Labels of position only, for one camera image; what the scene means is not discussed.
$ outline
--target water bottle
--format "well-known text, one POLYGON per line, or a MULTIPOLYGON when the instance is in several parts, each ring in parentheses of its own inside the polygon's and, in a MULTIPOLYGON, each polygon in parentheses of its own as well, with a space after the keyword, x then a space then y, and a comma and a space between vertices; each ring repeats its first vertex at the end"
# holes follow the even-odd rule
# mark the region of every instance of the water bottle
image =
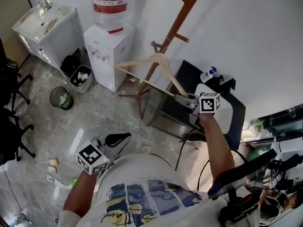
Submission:
POLYGON ((129 17, 129 0, 92 0, 95 23, 110 34, 123 30, 129 17))

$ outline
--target person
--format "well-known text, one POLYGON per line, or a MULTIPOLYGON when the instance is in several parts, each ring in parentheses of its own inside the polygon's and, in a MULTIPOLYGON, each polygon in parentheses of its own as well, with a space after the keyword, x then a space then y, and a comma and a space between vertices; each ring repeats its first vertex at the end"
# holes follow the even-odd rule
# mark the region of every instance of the person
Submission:
MULTIPOLYGON (((200 115, 213 179, 235 167, 229 146, 212 114, 200 115)), ((220 226, 224 198, 209 200, 194 192, 162 158, 148 154, 128 155, 115 161, 99 180, 83 171, 71 190, 59 218, 59 227, 220 226)), ((258 226, 259 211, 250 221, 234 226, 258 226)))
POLYGON ((303 203, 303 190, 300 189, 289 198, 282 192, 263 189, 258 206, 260 225, 267 226, 277 221, 284 212, 298 208, 303 203))

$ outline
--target faucet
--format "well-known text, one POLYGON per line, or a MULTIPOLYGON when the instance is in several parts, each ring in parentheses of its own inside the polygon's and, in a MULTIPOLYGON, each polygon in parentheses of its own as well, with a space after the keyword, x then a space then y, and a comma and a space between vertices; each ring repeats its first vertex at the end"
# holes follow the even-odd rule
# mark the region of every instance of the faucet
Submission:
POLYGON ((43 11, 50 9, 52 6, 49 4, 48 1, 44 0, 44 3, 41 3, 40 0, 38 0, 38 3, 40 4, 43 11))

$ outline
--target black and white marker cube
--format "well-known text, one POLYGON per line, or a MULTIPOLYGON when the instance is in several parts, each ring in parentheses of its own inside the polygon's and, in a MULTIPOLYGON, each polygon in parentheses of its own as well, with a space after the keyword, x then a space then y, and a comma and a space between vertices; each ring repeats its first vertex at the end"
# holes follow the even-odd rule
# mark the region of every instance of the black and white marker cube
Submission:
POLYGON ((220 94, 206 93, 199 98, 200 113, 215 113, 220 108, 220 94))
POLYGON ((89 140, 76 149, 77 162, 90 175, 107 169, 110 160, 89 140))

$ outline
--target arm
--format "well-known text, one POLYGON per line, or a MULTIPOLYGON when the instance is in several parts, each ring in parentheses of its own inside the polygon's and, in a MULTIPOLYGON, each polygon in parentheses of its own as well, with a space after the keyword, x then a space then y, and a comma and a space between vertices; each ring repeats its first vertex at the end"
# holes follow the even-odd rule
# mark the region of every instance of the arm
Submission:
POLYGON ((86 215, 91 206, 97 175, 89 175, 85 171, 81 173, 65 201, 63 210, 74 212, 80 217, 86 215))
POLYGON ((263 203, 265 197, 267 196, 267 194, 268 194, 268 189, 263 189, 263 191, 260 195, 260 201, 258 202, 259 209, 261 208, 262 203, 263 203))
POLYGON ((220 173, 234 168, 235 163, 221 128, 213 115, 201 114, 200 123, 204 127, 213 179, 216 179, 220 173))

